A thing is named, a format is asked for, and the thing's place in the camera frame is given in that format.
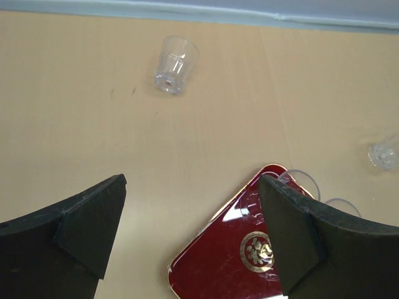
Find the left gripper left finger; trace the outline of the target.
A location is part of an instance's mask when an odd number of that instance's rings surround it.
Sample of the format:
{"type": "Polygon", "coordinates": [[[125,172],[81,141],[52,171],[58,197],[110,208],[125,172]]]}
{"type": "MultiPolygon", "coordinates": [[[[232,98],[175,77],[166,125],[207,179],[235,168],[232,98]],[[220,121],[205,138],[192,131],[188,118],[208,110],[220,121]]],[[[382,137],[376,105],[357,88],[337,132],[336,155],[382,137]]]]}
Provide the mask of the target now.
{"type": "Polygon", "coordinates": [[[93,298],[105,276],[126,198],[114,175],[1,223],[1,298],[93,298]]]}

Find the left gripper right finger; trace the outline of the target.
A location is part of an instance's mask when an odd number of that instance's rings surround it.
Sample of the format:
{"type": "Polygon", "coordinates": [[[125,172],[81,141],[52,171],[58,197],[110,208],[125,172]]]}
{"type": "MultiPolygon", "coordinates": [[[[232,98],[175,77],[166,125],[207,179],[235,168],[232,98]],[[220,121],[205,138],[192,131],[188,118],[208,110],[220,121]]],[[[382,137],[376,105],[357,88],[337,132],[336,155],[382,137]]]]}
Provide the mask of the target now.
{"type": "Polygon", "coordinates": [[[398,227],[347,214],[263,176],[259,196],[289,298],[397,298],[398,227]]]}

